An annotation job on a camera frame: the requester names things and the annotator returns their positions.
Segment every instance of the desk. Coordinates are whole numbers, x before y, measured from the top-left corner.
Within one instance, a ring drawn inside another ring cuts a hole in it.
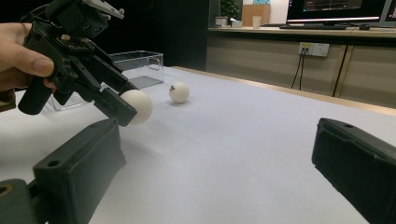
[[[317,124],[338,119],[396,145],[395,110],[176,68],[164,72],[163,84],[143,89],[152,97],[152,117],[120,127],[128,163],[92,224],[367,223],[312,164]],[[191,89],[182,105],[168,96],[176,81]],[[0,179],[31,181],[33,165],[105,118],[92,104],[63,112],[46,106],[37,116],[1,113]]]
[[[396,29],[213,28],[206,72],[290,88],[300,42],[330,44],[327,57],[304,57],[302,91],[396,108]]]

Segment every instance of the white ball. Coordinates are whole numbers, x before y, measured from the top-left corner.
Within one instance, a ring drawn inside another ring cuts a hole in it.
[[[184,103],[187,101],[190,95],[189,87],[182,82],[176,82],[169,89],[169,96],[171,99],[178,104]]]
[[[152,113],[152,101],[146,93],[131,90],[126,91],[120,97],[137,112],[129,124],[141,124],[149,119]]]

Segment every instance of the black wall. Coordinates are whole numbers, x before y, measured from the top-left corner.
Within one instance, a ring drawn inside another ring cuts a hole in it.
[[[18,21],[50,0],[11,0],[0,6],[0,22]],[[163,53],[165,66],[205,71],[210,0],[107,0],[125,9],[93,41],[107,53],[150,50]]]

